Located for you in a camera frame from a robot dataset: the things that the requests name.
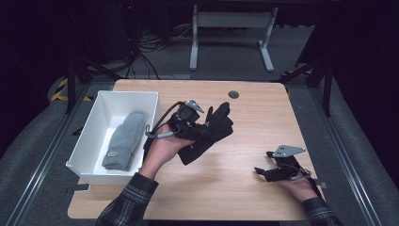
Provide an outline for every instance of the black fabric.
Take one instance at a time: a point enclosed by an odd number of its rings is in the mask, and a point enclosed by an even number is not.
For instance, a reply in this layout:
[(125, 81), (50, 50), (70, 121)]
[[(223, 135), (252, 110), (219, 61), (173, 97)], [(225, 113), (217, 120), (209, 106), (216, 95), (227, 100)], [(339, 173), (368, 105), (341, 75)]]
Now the black fabric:
[(343, 224), (322, 198), (312, 198), (302, 202), (312, 226), (342, 226)]
[(178, 152), (183, 164), (190, 164), (216, 142), (232, 134), (233, 122), (228, 117), (229, 113), (230, 104), (228, 102), (220, 105), (214, 114), (213, 108), (209, 108), (205, 123), (197, 127), (202, 136), (194, 144), (186, 146)]

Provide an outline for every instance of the plaid sleeve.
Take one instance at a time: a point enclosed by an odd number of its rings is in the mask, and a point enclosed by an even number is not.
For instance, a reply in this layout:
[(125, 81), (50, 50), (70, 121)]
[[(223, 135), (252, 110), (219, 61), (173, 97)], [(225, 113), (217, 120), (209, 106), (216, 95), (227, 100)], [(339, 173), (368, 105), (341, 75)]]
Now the plaid sleeve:
[(141, 225), (153, 192), (158, 183), (136, 173), (120, 195), (109, 203), (96, 225)]
[(309, 199), (302, 204), (311, 225), (343, 225), (322, 198)]

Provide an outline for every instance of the circular hole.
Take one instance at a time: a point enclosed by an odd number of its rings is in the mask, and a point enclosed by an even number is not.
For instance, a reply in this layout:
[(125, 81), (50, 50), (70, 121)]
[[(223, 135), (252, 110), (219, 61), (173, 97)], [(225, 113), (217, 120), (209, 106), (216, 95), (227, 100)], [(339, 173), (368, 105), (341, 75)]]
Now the circular hole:
[(239, 96), (240, 96), (240, 94), (238, 94), (237, 91), (232, 90), (229, 92), (229, 97), (232, 99), (237, 99)]

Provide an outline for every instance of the black glove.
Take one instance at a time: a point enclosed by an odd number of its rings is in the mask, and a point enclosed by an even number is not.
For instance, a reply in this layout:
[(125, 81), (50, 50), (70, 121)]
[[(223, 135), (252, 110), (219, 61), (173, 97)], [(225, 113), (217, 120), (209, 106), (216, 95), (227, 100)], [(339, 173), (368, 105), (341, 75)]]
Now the black glove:
[(209, 107), (205, 123), (196, 126), (196, 130), (201, 134), (196, 142), (179, 150), (178, 154), (183, 164), (188, 165), (193, 162), (220, 139), (232, 134), (233, 123), (228, 117), (230, 104), (223, 103), (214, 114), (213, 110)]

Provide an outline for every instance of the folded cloth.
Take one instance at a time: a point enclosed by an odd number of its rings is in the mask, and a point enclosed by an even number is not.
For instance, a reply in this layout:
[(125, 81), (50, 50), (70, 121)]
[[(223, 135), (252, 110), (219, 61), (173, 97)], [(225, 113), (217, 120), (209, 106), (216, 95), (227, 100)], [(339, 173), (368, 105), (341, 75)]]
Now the folded cloth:
[(103, 167), (107, 170), (129, 170), (130, 159), (136, 155), (144, 134), (145, 120), (144, 114), (133, 112), (117, 127), (109, 141)]

